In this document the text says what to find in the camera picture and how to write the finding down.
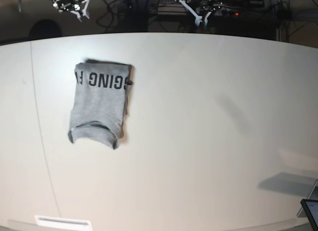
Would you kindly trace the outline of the grey T-shirt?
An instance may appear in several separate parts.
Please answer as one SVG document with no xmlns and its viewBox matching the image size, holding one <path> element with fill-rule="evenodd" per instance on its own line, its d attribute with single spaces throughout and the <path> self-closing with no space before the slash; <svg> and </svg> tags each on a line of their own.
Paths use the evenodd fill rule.
<svg viewBox="0 0 318 231">
<path fill-rule="evenodd" d="M 132 66 L 116 62 L 86 61 L 76 65 L 76 91 L 70 115 L 71 143 L 91 139 L 112 149 L 119 147 Z"/>
</svg>

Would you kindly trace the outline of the black power strip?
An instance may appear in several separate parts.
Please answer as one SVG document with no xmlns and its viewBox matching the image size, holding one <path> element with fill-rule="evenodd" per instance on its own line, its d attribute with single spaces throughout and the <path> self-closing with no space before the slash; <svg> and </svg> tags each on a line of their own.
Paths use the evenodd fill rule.
<svg viewBox="0 0 318 231">
<path fill-rule="evenodd" d="M 217 5 L 210 8 L 194 8 L 193 11 L 199 16 L 205 16 L 211 11 L 211 16 L 219 17 L 239 17 L 241 12 L 237 8 L 232 8 L 229 6 Z M 161 5 L 158 7 L 158 15 L 193 15 L 188 9 L 180 4 L 173 5 Z"/>
</svg>

